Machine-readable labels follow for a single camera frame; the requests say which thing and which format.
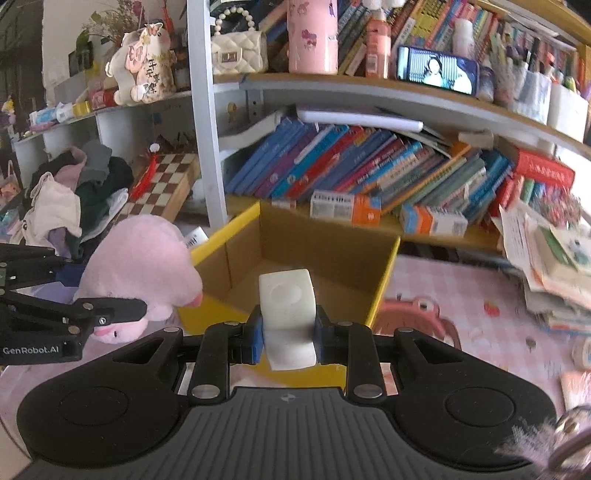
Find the stack of papers and books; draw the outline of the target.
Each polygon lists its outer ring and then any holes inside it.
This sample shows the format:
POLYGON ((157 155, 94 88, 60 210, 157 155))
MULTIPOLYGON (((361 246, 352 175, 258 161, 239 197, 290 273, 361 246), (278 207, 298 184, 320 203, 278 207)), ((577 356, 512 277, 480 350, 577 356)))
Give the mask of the stack of papers and books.
POLYGON ((521 201, 495 221, 526 309, 551 332, 590 334, 590 231, 561 229, 521 201))

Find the white soap block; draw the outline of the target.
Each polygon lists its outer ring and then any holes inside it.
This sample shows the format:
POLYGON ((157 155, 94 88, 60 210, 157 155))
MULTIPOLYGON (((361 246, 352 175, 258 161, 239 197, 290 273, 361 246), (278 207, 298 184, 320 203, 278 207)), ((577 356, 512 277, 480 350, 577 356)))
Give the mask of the white soap block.
POLYGON ((273 371, 314 367, 315 290, 307 269, 259 276, 266 359, 273 371))

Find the orange white small box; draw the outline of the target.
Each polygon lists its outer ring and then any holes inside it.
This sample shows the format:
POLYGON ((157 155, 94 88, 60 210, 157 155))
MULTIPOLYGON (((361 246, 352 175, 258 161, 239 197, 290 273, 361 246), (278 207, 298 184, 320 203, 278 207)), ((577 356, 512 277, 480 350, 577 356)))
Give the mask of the orange white small box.
POLYGON ((468 228, 461 213, 422 205, 403 205, 400 222, 404 233, 411 235, 463 237, 468 228))

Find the yellow cardboard box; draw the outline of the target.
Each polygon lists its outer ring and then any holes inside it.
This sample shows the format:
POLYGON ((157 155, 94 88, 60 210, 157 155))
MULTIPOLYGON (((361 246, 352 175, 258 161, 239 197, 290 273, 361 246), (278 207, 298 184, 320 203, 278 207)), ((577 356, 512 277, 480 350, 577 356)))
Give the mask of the yellow cardboard box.
POLYGON ((342 387, 342 365, 322 365, 311 346, 311 316, 370 325, 389 285, 400 239, 376 228, 326 222, 257 203, 194 248, 204 284, 199 307, 178 311, 188 334, 245 322, 263 307, 270 351, 235 366, 232 385, 342 387))

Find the wooden chess board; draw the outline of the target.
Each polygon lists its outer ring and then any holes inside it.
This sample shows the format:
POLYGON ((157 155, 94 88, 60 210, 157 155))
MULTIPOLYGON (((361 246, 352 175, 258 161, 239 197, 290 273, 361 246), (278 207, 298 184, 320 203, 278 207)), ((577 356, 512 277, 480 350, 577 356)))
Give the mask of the wooden chess board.
POLYGON ((174 221, 199 174, 197 154, 158 155, 158 167, 147 191, 136 201, 129 198, 115 222, 147 214, 174 221))

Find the red tassel ornament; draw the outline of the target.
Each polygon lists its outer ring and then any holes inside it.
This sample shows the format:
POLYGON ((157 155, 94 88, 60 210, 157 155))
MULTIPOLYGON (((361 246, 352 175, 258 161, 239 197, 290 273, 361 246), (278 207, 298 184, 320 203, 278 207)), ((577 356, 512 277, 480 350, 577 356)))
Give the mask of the red tassel ornament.
POLYGON ((149 146, 148 154, 149 154, 149 162, 145 169, 145 171, 140 176, 139 180, 134 185, 129 198, 132 201, 138 200, 148 189, 151 180, 156 173, 158 167, 158 152, 160 150, 160 145, 158 143, 152 143, 149 146))

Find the pink checkered table mat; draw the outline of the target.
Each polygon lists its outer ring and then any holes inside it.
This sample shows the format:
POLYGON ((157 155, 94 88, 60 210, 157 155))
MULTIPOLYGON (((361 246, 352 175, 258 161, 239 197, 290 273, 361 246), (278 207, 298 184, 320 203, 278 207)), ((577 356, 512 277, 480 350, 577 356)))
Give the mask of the pink checkered table mat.
MULTIPOLYGON (((384 299, 388 312, 379 312, 377 334, 393 334, 391 306, 406 302, 427 310, 433 307, 439 320, 450 320, 456 328, 461 345, 457 348, 538 385, 559 413, 590 405, 590 371, 579 371, 572 358, 578 340, 575 335, 549 333, 536 326, 538 320, 528 313, 518 280, 484 267, 409 255, 399 256, 394 263, 394 279, 384 299)), ((16 411, 34 387, 121 346, 89 340, 82 361, 8 367, 1 374, 1 420, 7 432, 22 443, 16 411)), ((307 386, 307 375, 308 370, 273 372, 263 358, 256 367, 230 367, 230 385, 295 386, 301 377, 307 386)))

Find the pink plush pig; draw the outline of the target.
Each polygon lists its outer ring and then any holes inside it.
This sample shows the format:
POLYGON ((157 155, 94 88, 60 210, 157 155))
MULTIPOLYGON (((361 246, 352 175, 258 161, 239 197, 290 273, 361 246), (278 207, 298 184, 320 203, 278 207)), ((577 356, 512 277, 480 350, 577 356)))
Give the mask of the pink plush pig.
POLYGON ((155 215, 118 222, 86 264, 79 298, 127 298, 146 303, 135 322, 96 327, 91 338, 110 345, 139 339, 150 322, 168 320, 177 307, 197 307, 204 287, 180 230, 155 215))

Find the white shelf post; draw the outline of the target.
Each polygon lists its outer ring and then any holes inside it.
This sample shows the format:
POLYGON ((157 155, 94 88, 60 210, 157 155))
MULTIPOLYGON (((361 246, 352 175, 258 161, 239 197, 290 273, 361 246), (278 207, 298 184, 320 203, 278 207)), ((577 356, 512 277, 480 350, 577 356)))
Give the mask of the white shelf post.
POLYGON ((221 160, 219 159, 213 73, 211 64, 211 16, 207 1, 186 2, 191 101, 201 179, 211 229, 228 223, 221 160))

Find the pink cylinder bottle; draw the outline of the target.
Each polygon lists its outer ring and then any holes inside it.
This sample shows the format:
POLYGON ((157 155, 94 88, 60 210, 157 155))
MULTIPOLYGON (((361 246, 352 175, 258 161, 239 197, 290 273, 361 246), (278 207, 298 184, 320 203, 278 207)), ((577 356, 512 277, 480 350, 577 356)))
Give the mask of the pink cylinder bottle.
POLYGON ((293 74, 335 75, 339 68, 338 2, 288 2, 288 70, 293 74))

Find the row of leaning books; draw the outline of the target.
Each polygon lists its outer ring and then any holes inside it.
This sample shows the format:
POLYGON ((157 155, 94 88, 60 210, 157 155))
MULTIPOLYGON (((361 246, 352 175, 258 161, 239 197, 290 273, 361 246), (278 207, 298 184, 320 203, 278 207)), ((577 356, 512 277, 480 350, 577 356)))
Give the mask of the row of leaning books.
POLYGON ((366 199, 382 216, 411 205, 481 218, 513 166, 499 152, 441 146, 418 135, 283 117, 256 141, 226 193, 316 204, 366 199))

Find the white orange usmile box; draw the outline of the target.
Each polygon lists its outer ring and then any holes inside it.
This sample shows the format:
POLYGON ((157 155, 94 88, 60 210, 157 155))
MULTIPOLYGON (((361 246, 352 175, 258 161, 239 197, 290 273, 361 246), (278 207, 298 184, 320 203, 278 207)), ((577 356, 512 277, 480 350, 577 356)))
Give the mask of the white orange usmile box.
POLYGON ((311 218, 354 225, 377 226, 382 216, 379 198, 335 191, 315 190, 310 203, 311 218))

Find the white quilted handbag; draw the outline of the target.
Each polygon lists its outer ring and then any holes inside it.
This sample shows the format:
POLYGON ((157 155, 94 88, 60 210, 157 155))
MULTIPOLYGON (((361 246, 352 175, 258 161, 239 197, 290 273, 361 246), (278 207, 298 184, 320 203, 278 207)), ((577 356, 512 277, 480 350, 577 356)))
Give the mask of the white quilted handbag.
POLYGON ((214 76, 264 73, 269 68, 266 34, 256 30, 252 14, 243 7, 225 8, 217 16, 211 37, 211 62, 214 76), (245 31, 224 32, 229 17, 242 15, 245 31))

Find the smartphone on shelf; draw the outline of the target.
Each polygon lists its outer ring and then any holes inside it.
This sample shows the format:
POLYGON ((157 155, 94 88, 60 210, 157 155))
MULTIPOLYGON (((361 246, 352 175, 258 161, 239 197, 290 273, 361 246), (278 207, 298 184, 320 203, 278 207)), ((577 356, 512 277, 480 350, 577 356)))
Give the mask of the smartphone on shelf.
POLYGON ((475 60, 443 52, 399 46, 397 79, 475 97, 479 64, 475 60))

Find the pile of clothes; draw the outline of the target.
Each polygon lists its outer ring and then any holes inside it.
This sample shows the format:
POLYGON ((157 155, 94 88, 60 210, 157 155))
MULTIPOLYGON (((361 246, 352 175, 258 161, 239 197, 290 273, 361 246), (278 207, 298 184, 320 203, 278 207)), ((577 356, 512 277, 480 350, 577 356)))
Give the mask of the pile of clothes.
POLYGON ((33 174, 10 242, 80 260, 84 243, 105 230, 133 182, 129 164, 99 141, 70 146, 33 174))

